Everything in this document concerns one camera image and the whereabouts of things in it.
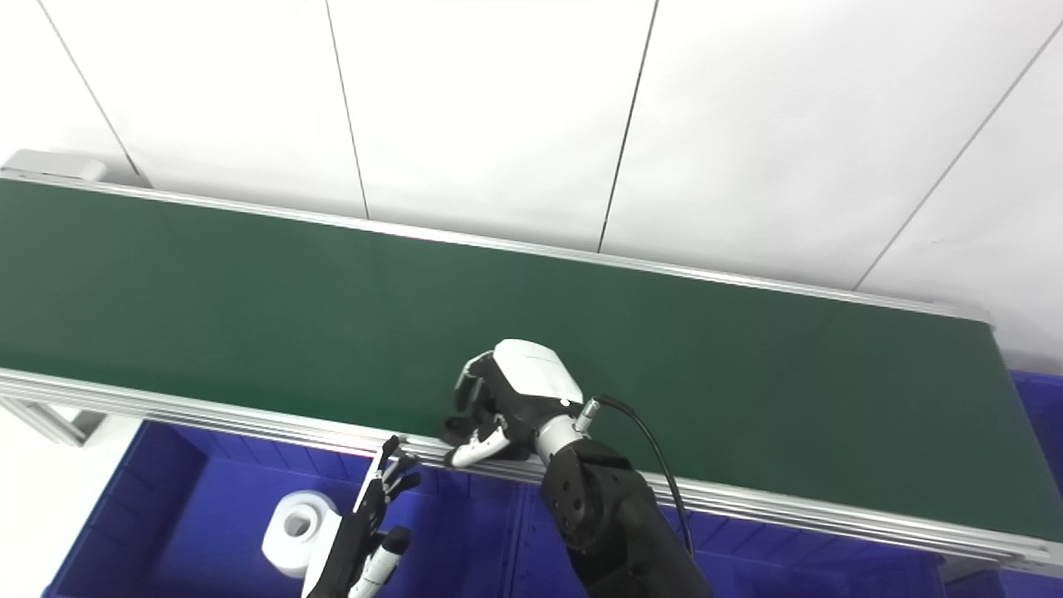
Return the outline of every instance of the white robotic hand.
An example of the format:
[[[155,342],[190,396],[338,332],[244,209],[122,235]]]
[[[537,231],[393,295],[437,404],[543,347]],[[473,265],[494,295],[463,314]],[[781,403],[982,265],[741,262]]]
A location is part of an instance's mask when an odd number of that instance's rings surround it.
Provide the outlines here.
[[[451,467],[468,467],[489,458],[524,460],[538,433],[557,417],[579,412],[583,392],[551,349],[507,339],[461,370],[454,388],[461,417],[446,421],[444,440]]]

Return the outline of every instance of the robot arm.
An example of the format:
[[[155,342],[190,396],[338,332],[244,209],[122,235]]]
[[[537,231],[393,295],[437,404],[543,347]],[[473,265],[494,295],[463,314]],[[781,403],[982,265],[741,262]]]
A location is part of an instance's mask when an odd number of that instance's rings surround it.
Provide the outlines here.
[[[705,577],[685,550],[648,484],[630,462],[587,437],[597,410],[557,355],[507,340],[470,361],[443,440],[446,463],[466,467],[488,458],[546,466],[540,496],[569,561],[592,598],[710,598]]]

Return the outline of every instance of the blue bin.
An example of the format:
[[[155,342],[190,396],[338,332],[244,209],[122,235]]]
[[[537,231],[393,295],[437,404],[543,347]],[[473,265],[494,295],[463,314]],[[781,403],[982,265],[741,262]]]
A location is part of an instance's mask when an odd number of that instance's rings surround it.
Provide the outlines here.
[[[1052,462],[1063,466],[1063,380],[1016,373]],[[46,598],[298,598],[263,557],[277,500],[299,490],[350,510],[369,460],[145,423]],[[412,544],[379,596],[581,597],[538,488],[422,468],[385,528]],[[665,510],[675,525],[675,512]],[[1063,580],[983,573],[942,584],[934,554],[702,513],[696,559],[719,598],[1060,598]]]

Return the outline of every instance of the cable connector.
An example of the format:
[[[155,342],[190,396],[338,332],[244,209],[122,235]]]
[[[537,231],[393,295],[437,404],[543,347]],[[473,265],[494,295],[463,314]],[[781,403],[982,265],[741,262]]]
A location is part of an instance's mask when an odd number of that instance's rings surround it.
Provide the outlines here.
[[[597,410],[601,409],[602,404],[595,398],[591,398],[584,405],[583,411],[579,412],[579,417],[576,418],[576,423],[572,425],[572,429],[580,434],[586,434],[587,429],[591,427],[591,422],[594,421],[594,415]]]

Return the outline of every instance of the white paper roll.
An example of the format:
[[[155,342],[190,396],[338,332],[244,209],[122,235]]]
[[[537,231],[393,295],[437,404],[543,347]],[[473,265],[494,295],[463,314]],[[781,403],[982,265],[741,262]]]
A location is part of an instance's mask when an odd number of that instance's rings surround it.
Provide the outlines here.
[[[263,536],[266,560],[288,577],[305,577],[321,524],[335,511],[332,499],[319,492],[300,491],[282,498]]]

